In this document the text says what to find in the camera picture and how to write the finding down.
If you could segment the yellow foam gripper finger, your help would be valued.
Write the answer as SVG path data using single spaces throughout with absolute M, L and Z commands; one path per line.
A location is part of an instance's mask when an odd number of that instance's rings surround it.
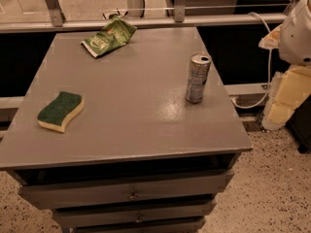
M 279 30 L 273 30 L 259 41 L 259 47 L 265 50 L 274 50 L 279 48 Z
M 311 67 L 291 65 L 285 72 L 276 72 L 263 110 L 261 125 L 278 130 L 294 111 L 311 95 Z

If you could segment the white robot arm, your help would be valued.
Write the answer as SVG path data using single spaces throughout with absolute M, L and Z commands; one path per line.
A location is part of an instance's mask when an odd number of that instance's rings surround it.
M 290 64 L 276 72 L 269 88 L 261 125 L 267 130 L 283 127 L 311 94 L 311 0 L 299 0 L 282 24 L 259 42 L 266 50 L 277 49 Z

